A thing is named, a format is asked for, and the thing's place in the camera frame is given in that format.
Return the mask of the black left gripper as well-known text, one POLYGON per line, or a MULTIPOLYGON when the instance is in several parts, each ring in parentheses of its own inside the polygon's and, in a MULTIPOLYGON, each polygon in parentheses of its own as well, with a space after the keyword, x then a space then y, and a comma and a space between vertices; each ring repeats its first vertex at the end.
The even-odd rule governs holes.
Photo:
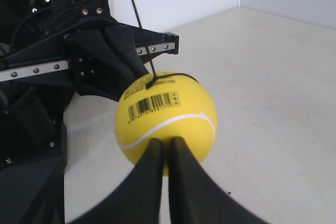
POLYGON ((9 12, 1 2, 3 100, 28 91, 45 99, 66 99, 74 92, 118 101, 145 64, 160 54, 177 54, 179 37, 123 24, 109 13, 108 0, 39 0, 9 12))

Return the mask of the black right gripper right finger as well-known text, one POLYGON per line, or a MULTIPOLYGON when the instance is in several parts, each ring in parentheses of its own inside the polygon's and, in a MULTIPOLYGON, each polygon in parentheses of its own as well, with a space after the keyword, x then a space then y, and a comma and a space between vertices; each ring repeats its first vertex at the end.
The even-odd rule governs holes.
POLYGON ((170 143, 169 206, 171 223, 266 223, 210 178, 181 137, 170 143))

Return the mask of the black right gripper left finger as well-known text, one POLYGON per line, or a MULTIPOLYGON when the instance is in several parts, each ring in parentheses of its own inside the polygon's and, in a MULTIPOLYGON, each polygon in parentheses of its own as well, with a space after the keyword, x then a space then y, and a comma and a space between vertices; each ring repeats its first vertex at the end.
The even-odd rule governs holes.
POLYGON ((159 223, 163 143, 153 138, 122 183, 71 223, 159 223))

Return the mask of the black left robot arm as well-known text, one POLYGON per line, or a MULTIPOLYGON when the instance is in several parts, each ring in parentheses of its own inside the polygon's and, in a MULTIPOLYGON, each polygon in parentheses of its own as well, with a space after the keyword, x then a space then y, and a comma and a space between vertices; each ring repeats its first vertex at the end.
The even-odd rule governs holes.
POLYGON ((1 0, 1 223, 64 223, 74 94, 118 101, 179 37, 118 22, 109 0, 1 0))

